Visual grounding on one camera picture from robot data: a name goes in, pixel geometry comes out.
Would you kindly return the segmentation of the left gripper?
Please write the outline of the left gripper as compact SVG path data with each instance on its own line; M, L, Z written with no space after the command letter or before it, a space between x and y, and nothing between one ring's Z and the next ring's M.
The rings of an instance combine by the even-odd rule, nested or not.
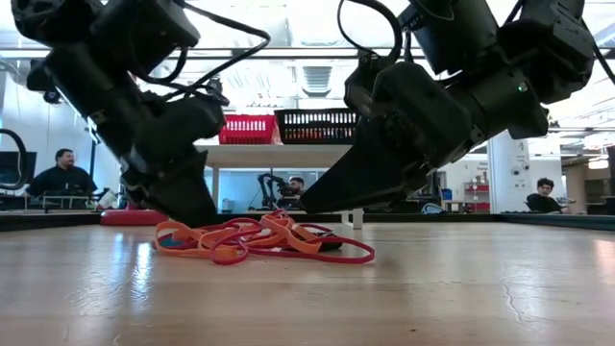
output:
M208 152L192 153L188 103L97 103L90 120L119 160L133 204L190 227L214 218L216 206L204 179Z

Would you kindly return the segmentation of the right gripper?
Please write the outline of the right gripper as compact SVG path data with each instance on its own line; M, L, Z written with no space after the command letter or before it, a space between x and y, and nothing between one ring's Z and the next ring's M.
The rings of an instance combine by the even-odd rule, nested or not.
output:
M308 213L390 205L465 150L472 118L423 68L398 62L383 71L391 103L381 125L361 122L350 149L300 198Z

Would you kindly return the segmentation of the red rubber band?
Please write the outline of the red rubber band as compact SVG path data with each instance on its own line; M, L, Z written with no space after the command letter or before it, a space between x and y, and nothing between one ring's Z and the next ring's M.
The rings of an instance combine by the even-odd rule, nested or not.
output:
M246 246L249 249L249 255L257 255L257 256L265 256L265 257L275 257L275 258L290 258L290 259L304 259L304 260L318 260L323 262L330 263L341 263L341 264L364 264L372 261L376 256L376 251L369 245L366 245L360 241L334 235L331 233L330 229L326 227L321 227L315 224L305 224L305 223L297 223L304 228L306 228L309 232L313 233L316 238L313 240L309 240L308 243L317 243L320 245L320 249L317 254L304 254L299 251L291 248L284 242L281 244L275 245L258 245L259 240L265 240L270 231L265 230L259 221L259 225L248 225L241 226L238 232L249 232L249 235L246 235L243 240ZM349 244L355 246L363 251L366 254L362 257L343 257L343 256L333 256L333 255L324 255L320 252L321 248L324 244L327 243L338 243L341 245Z
M235 265L245 261L249 255L249 249L243 238L249 232L240 232L226 235L217 240L211 249L210 259L219 265Z

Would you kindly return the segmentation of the pale orange wide rubber band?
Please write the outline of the pale orange wide rubber band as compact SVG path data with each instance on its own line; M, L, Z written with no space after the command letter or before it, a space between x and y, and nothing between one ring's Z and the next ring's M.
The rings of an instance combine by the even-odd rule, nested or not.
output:
M265 214L260 219L260 225L270 233L265 240L259 240L258 245L275 245L285 243L304 254L317 254L320 245L308 243L316 236L303 226L297 224L285 210L276 210Z

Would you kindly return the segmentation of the white bottle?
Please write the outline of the white bottle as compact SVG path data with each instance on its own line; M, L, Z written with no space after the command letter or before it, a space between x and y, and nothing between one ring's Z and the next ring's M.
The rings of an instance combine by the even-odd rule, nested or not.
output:
M105 193L99 198L96 209L97 210L108 210L113 208L113 204L117 201L116 193L107 189Z

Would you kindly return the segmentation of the black plastic basket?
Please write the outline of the black plastic basket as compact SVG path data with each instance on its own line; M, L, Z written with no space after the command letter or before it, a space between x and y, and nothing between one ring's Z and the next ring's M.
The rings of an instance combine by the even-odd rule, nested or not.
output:
M287 145L352 144L358 115L344 108L277 110L281 142Z

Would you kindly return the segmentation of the red plastic basket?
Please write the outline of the red plastic basket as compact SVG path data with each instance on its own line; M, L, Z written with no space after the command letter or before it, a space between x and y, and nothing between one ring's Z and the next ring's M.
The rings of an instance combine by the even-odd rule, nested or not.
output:
M275 115L227 114L218 141L221 145L269 145L281 142Z

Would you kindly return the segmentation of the white perforated shelf riser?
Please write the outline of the white perforated shelf riser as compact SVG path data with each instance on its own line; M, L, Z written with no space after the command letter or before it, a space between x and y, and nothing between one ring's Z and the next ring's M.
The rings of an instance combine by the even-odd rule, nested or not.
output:
M212 145L197 144L207 151L206 166L212 169L210 187L214 205L219 207L220 170L243 168L325 169L333 166L350 145Z

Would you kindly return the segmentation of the red storage cart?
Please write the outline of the red storage cart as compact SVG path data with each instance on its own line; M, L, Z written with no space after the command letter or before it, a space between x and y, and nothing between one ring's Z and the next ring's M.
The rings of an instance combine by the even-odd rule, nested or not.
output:
M464 184L464 204L472 213L490 212L489 185L482 183Z

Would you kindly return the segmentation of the white column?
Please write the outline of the white column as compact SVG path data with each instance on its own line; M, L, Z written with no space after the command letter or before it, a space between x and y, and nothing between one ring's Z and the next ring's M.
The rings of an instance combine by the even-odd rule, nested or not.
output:
M527 210L526 199L532 192L528 141L515 140L504 131L488 141L487 158L490 211Z

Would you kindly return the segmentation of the silver ventilation duct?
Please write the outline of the silver ventilation duct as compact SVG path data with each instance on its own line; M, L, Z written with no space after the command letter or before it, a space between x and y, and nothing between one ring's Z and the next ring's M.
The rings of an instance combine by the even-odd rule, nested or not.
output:
M332 91L331 66L304 66L302 91L308 97L326 97Z

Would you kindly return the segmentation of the black wall screen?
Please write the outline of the black wall screen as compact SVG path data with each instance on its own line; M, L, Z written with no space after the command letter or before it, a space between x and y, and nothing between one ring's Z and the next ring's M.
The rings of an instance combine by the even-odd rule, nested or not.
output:
M36 152L21 156L17 151L0 151L0 184L14 185L20 179L29 184L35 177Z

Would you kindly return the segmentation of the black aluminium table frame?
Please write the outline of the black aluminium table frame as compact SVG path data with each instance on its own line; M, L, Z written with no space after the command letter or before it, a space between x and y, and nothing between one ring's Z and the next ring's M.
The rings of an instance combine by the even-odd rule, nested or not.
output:
M75 210L3 211L0 212L0 232L97 225L100 224L101 213ZM612 215L367 213L351 219L363 223L514 223L615 232L615 216Z

